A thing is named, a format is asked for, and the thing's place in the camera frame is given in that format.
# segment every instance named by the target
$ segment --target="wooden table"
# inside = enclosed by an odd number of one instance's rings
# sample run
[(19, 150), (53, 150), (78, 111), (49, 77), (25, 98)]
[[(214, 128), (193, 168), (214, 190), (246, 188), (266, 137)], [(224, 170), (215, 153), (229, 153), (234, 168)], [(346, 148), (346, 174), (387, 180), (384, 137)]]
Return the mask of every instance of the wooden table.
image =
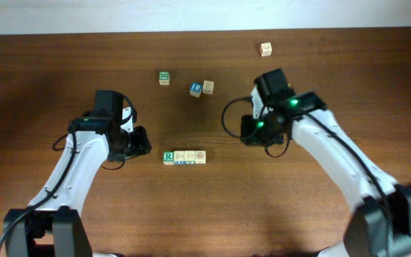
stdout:
[[(266, 41), (272, 56), (260, 57)], [(270, 158), (221, 128), (223, 107), (276, 68), (297, 92), (316, 90), (375, 163), (411, 182), (411, 28), (0, 36), (0, 233), (6, 212), (50, 176), (60, 156), (51, 144), (68, 121), (92, 108), (95, 90), (112, 89), (131, 98), (153, 150), (97, 173), (82, 215), (94, 251), (262, 256), (335, 244), (350, 213), (317, 162), (295, 144)], [(160, 70), (171, 73), (167, 88)], [(213, 95), (190, 96), (203, 80)], [(227, 115), (234, 131), (244, 106)], [(164, 166), (172, 149), (206, 150), (208, 163)]]

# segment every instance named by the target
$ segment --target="background wall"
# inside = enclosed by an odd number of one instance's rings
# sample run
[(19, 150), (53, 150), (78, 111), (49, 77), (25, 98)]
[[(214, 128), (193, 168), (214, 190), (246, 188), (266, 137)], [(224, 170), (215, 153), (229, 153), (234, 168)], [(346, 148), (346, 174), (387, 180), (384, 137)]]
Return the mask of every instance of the background wall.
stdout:
[(411, 0), (0, 0), (0, 34), (411, 26)]

